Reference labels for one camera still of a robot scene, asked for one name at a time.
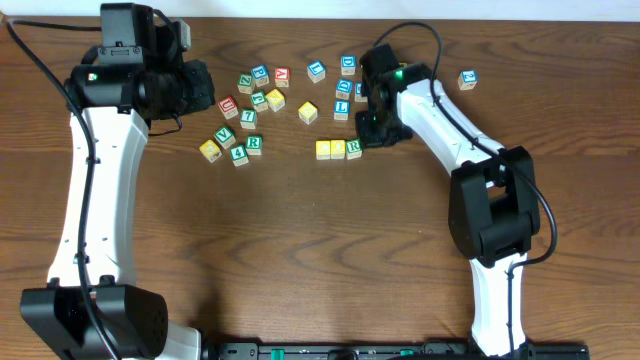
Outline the blue L block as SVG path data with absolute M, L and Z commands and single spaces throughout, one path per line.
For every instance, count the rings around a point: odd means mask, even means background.
M 337 121 L 347 121 L 350 113 L 350 102 L 347 100 L 336 100 L 334 102 L 334 116 Z

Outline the yellow O block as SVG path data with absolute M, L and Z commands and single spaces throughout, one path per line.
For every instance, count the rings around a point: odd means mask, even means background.
M 343 139 L 334 139 L 330 141 L 330 158 L 344 159 L 346 156 L 346 142 Z

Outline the yellow C block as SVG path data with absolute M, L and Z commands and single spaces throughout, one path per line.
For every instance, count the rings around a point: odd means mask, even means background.
M 331 141 L 318 140 L 316 142 L 315 150 L 317 160 L 329 160 L 331 158 Z

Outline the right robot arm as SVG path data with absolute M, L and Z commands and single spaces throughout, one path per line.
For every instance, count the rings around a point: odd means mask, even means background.
M 451 102 L 424 64 L 364 61 L 368 108 L 356 116 L 364 147 L 418 135 L 450 177 L 448 226 L 471 266 L 471 337 L 485 356 L 513 355 L 525 343 L 521 280 L 540 229 L 533 161 L 522 147 L 489 138 Z

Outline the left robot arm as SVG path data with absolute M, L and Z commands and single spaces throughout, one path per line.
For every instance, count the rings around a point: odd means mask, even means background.
M 173 323 L 165 299 L 136 285 L 132 227 L 140 160 L 154 120 L 214 104 L 206 65 L 79 65 L 65 82 L 79 108 L 65 224 L 23 320 L 61 359 L 214 359 L 201 331 Z

